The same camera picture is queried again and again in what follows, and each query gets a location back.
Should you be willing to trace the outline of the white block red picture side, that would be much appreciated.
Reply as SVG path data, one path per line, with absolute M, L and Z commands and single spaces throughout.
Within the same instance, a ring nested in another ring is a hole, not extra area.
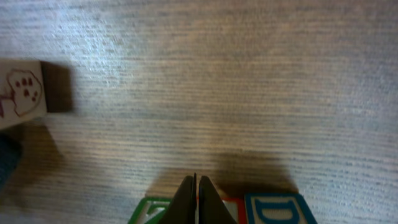
M 1 129 L 47 113 L 44 80 L 38 60 L 1 59 Z

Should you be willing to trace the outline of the block with blue X side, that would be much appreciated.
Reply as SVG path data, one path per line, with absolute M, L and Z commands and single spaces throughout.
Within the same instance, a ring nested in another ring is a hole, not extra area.
M 244 196 L 247 223 L 317 224 L 304 197 L 293 193 L 249 193 Z

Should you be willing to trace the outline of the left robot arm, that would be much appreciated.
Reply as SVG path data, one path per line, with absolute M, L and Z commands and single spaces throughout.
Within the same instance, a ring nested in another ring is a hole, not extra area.
M 4 133 L 1 133 L 0 144 L 0 175 L 1 189 L 3 189 L 22 157 L 22 145 Z

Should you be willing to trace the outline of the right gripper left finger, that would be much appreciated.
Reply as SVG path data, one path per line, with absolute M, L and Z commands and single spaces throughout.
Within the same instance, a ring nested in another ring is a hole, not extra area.
M 195 224 L 197 174 L 186 176 L 158 224 Z

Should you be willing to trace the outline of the white block green N side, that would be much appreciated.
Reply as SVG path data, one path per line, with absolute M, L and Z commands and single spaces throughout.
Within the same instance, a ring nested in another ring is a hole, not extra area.
M 128 224 L 157 224 L 165 214 L 171 200 L 165 197 L 142 198 Z

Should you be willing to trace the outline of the block with red M side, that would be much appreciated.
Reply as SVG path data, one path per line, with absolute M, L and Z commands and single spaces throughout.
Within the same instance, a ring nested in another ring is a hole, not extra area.
M 237 224 L 247 223 L 246 209 L 244 202 L 239 198 L 222 198 L 222 201 L 226 208 L 228 209 L 231 216 L 235 219 Z M 195 223 L 198 223 L 198 208 L 195 215 Z

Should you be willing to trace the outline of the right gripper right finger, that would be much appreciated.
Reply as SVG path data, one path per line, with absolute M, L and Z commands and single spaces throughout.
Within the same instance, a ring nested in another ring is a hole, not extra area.
M 224 205 L 209 177 L 201 176 L 199 183 L 199 224 L 237 224 Z

